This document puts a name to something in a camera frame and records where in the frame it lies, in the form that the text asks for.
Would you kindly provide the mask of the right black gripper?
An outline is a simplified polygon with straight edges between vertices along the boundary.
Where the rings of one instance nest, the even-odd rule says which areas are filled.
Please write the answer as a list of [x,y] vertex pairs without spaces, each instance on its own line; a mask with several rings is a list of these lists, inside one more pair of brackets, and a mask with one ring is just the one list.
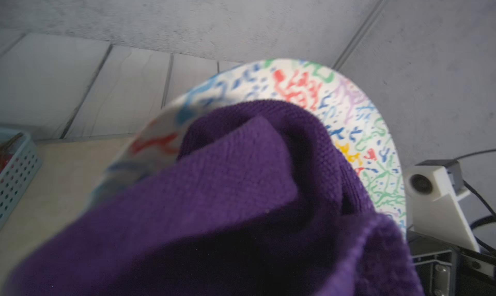
[[495,295],[495,257],[414,231],[407,241],[425,295]]

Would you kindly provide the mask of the colourful speckled round plate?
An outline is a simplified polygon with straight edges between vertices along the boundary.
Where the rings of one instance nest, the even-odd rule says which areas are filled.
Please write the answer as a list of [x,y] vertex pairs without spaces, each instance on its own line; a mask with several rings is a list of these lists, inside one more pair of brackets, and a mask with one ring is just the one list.
[[134,256],[211,244],[404,249],[405,220],[397,150],[366,94],[323,65],[269,59],[173,100],[65,236]]

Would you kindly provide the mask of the purple cloth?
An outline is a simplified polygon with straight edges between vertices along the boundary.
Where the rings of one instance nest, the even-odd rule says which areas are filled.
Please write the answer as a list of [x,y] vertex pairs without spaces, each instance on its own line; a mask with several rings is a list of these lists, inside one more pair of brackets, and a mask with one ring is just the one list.
[[177,162],[89,211],[10,274],[6,295],[422,295],[320,121],[279,101],[196,120]]

